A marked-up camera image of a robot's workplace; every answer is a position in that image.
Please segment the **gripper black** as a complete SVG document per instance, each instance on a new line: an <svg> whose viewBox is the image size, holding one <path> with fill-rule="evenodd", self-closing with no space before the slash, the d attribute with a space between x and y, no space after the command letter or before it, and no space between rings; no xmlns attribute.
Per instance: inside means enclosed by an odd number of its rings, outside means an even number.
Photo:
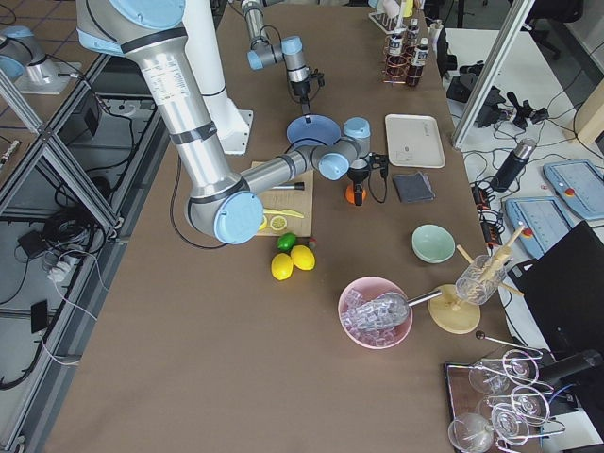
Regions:
<svg viewBox="0 0 604 453"><path fill-rule="evenodd" d="M364 157L355 160L348 168L346 175L353 181L353 198L356 206L361 206L365 199L365 190L362 182L368 179L371 172L379 170L380 176L386 179L389 174L389 161L386 155L370 152Z"/></svg>
<svg viewBox="0 0 604 453"><path fill-rule="evenodd" d="M311 84L316 81L318 88L315 94L312 94ZM310 102L314 99L317 93L325 86L325 75L318 69L315 69L303 81L290 81L289 94L295 103L300 103L303 118L307 124L311 123Z"/></svg>

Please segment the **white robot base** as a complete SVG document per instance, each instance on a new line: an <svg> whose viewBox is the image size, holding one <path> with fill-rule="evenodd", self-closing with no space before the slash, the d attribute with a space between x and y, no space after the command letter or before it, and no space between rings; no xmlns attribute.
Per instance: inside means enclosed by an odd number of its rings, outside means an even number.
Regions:
<svg viewBox="0 0 604 453"><path fill-rule="evenodd" d="M238 109L228 96L210 2L186 1L183 24L188 34L186 56L223 150L228 155L243 155L253 111Z"/></svg>

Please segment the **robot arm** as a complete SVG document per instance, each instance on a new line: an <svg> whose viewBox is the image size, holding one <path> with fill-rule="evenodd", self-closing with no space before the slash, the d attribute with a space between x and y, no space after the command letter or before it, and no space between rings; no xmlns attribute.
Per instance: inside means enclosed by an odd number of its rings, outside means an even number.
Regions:
<svg viewBox="0 0 604 453"><path fill-rule="evenodd" d="M242 15L246 22L250 48L247 59L252 70L258 71L284 63L289 93L300 105L305 124L312 122L310 102L312 83L318 89L325 85L324 74L312 70L304 55L304 46L299 36L282 38L278 30L264 21L264 9L278 4L278 1L242 1Z"/></svg>
<svg viewBox="0 0 604 453"><path fill-rule="evenodd" d="M242 173L231 170L200 90L204 75L222 73L214 21L206 1L79 1L77 32L85 48L135 62L151 92L193 187L186 217L222 243L252 239L263 219L260 193L317 170L342 177L370 152L371 129L361 117L344 124L331 145L297 146Z"/></svg>

